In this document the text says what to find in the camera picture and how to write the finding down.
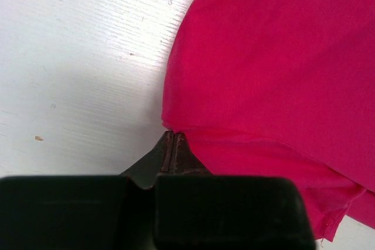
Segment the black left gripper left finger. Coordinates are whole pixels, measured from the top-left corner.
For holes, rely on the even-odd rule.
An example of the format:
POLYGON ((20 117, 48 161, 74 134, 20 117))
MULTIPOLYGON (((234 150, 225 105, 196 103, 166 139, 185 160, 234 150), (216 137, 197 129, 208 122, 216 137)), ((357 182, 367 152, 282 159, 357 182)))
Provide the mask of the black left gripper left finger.
POLYGON ((119 175, 1 179, 2 249, 123 249, 155 211, 154 186, 174 134, 119 175))

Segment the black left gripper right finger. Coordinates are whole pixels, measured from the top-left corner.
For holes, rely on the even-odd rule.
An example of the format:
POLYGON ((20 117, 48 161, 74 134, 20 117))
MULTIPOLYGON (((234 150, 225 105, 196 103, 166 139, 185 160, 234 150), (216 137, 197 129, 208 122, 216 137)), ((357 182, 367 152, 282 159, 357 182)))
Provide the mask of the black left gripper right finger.
POLYGON ((218 176, 168 133, 155 180, 158 249, 315 249, 303 199, 282 177, 218 176))

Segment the red t shirt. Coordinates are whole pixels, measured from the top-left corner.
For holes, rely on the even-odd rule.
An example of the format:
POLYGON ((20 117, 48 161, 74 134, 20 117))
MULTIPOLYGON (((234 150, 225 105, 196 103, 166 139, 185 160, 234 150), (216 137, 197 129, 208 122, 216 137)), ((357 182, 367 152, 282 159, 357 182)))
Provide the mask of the red t shirt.
POLYGON ((292 180, 316 238, 374 227, 374 0, 194 0, 162 120, 214 174, 292 180))

